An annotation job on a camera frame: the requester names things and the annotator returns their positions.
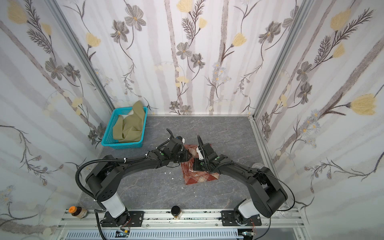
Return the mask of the red plaid wool skirt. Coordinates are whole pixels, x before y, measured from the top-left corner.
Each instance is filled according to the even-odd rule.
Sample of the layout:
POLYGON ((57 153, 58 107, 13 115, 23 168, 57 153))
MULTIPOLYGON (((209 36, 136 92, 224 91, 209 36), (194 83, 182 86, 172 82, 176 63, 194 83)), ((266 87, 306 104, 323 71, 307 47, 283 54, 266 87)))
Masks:
POLYGON ((207 172, 198 172, 193 170, 195 159, 199 160, 197 145, 185 145, 185 148, 190 153, 189 161, 181 163, 183 178, 186 185, 192 185, 203 182, 210 182, 219 179, 219 174, 210 174, 207 172))

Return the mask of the olive green skirt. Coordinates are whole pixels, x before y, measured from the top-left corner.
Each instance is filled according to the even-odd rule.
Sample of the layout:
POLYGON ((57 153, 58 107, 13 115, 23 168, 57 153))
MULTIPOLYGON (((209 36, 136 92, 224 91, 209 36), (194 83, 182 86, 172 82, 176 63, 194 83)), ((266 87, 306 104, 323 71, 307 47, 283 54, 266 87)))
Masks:
POLYGON ((144 129, 145 110, 143 104, 137 101, 128 114, 118 116, 113 126, 113 138, 119 143, 139 142, 144 129))

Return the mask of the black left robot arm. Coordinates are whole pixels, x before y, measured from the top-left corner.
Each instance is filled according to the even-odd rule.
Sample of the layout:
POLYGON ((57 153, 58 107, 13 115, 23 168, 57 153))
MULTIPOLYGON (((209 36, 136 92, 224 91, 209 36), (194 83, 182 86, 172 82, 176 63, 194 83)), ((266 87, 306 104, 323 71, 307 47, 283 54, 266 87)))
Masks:
POLYGON ((75 181, 79 189, 102 208, 95 210, 96 217, 105 212, 103 219, 98 220, 99 227, 123 227, 132 220, 132 215, 117 194, 121 180, 130 174, 166 167, 169 163, 179 165, 191 157, 182 138, 177 137, 140 157, 117 159, 108 155, 86 162, 77 169, 75 181))

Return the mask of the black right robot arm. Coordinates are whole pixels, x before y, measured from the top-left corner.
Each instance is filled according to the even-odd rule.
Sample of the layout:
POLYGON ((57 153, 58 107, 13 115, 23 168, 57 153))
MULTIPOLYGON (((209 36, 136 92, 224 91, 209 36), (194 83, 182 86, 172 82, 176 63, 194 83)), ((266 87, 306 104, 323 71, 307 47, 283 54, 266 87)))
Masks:
POLYGON ((238 225, 246 225, 254 216, 270 218, 275 212, 286 212, 293 208, 282 208, 288 200, 288 194, 283 188, 287 185, 269 168, 248 168, 225 155, 218 155, 209 143, 203 143, 200 136, 197 139, 199 157, 195 159, 194 170, 229 176, 241 182, 249 191, 251 198, 234 208, 234 219, 238 225))

